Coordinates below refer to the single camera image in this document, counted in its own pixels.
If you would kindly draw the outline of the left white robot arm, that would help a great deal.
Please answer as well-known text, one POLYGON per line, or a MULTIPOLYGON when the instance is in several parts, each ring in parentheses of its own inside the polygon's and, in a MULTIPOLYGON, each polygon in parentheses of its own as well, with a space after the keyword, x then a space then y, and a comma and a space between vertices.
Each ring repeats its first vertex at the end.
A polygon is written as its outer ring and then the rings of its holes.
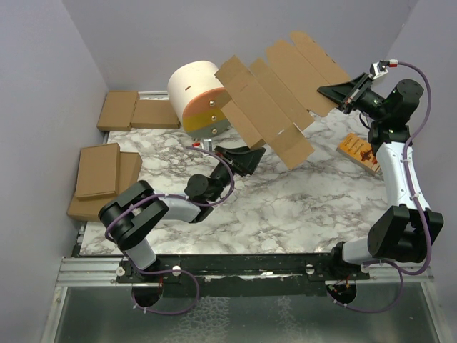
POLYGON ((216 146, 206 151, 198 146, 189 150, 215 158, 218 164, 209 176, 194 174, 184 192, 159 192, 140 180, 106 203, 98 218, 104 225, 105 238, 113 242, 133 264, 139 280, 150 282, 158 271, 158 258, 146 236, 161 221, 178 220, 190 224, 202 222, 214 207, 224 203, 235 189, 234 177, 251 176, 266 150, 248 146, 227 149, 216 146))

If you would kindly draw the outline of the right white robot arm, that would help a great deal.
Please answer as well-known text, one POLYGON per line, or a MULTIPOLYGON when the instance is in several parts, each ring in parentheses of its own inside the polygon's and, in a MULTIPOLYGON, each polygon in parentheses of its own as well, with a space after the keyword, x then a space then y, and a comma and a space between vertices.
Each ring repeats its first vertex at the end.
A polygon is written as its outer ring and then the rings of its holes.
POLYGON ((424 273, 444 224, 442 214, 432 211, 421 191, 413 164, 414 135, 408 127, 421 97, 431 95, 430 84, 402 79, 383 98, 372 90, 372 83, 372 75, 362 74, 346 83, 318 88, 343 113, 358 110, 371 120, 368 141, 381 166, 388 200, 387 210, 366 237, 340 242, 332 249, 328 271, 335 279, 345 279, 354 266, 370 263, 417 263, 419 269, 401 272, 424 273))

